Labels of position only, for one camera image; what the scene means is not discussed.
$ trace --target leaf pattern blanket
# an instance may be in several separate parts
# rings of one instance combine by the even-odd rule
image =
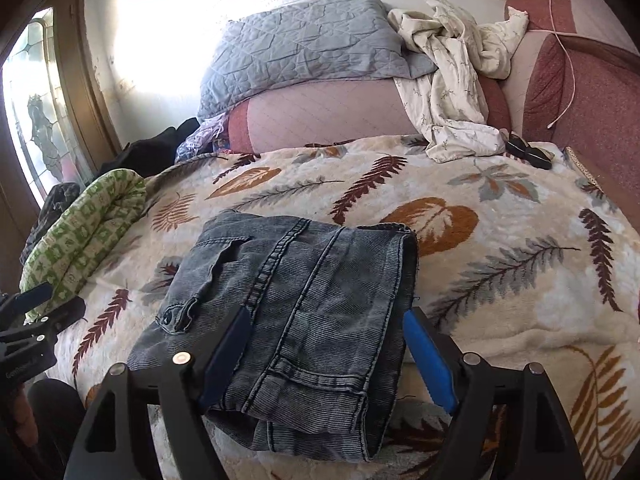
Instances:
[[[569,416],[590,480],[613,478],[640,436],[640,238],[552,144],[551,171],[505,156],[437,164],[422,136],[262,155],[204,155],[146,181],[140,219],[81,292],[81,320],[60,336],[50,375],[89,401],[153,320],[203,224],[225,208],[341,225],[404,222],[420,244],[415,304],[463,351],[522,369],[541,362]],[[487,472],[504,413],[482,452]],[[370,463],[321,463],[248,451],[207,422],[232,479],[417,479],[450,419],[431,404],[407,354],[382,451]],[[161,468],[178,479],[159,410]]]

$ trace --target white sheet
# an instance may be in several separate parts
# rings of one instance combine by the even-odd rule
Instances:
[[[438,70],[415,80],[394,78],[414,127],[430,142],[427,155],[447,162],[504,151],[498,130],[487,126],[488,107],[476,71],[505,79],[529,15],[509,7],[505,22],[477,25],[447,0],[425,0],[429,12],[392,9],[389,23],[404,44],[424,52]]]

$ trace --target bedspread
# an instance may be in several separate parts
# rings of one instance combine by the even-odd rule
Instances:
[[[550,171],[504,156],[446,165],[422,136],[260,155],[202,155],[146,181],[144,216],[81,292],[86,319],[61,334],[50,375],[90,397],[153,320],[204,223],[225,208],[346,226],[402,222],[418,237],[414,304],[463,351],[492,365],[542,363],[589,480],[609,479],[640,436],[640,237],[615,204],[555,154]],[[383,449],[369,463],[315,462],[207,430],[232,479],[419,478],[449,417],[405,357]],[[495,456],[504,413],[482,460]],[[178,478],[159,410],[152,431],[165,478]]]
[[[447,0],[425,1],[429,12],[392,9],[388,19],[408,49],[427,53],[438,66],[415,80],[394,78],[409,119],[430,141],[427,155],[447,162],[503,152],[500,133],[486,125],[489,109],[476,70],[494,79],[509,75],[527,13],[510,7],[507,21],[476,25]]]

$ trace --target wooden window frame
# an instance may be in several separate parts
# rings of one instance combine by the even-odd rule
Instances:
[[[86,42],[84,0],[20,0],[0,29],[2,65],[24,27],[38,10],[54,7],[54,48],[69,120],[93,171],[112,160],[121,144],[92,71]],[[9,130],[0,84],[0,290],[18,292],[19,255],[40,208],[28,186]]]
[[[53,7],[54,45],[60,83],[71,125],[94,173],[122,146],[92,70],[86,40],[84,0],[46,0]]]

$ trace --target screw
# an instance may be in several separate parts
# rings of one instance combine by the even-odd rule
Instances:
[[[120,375],[127,369],[127,365],[124,363],[116,363],[111,368],[109,368],[109,373],[111,375]]]
[[[464,354],[462,360],[470,366],[476,366],[480,364],[480,356],[478,354],[474,354],[473,352]]]
[[[176,355],[174,355],[173,361],[174,364],[185,365],[189,361],[191,361],[191,354],[189,352],[178,352]]]
[[[545,373],[545,367],[540,363],[529,363],[529,371],[534,375],[542,375]]]

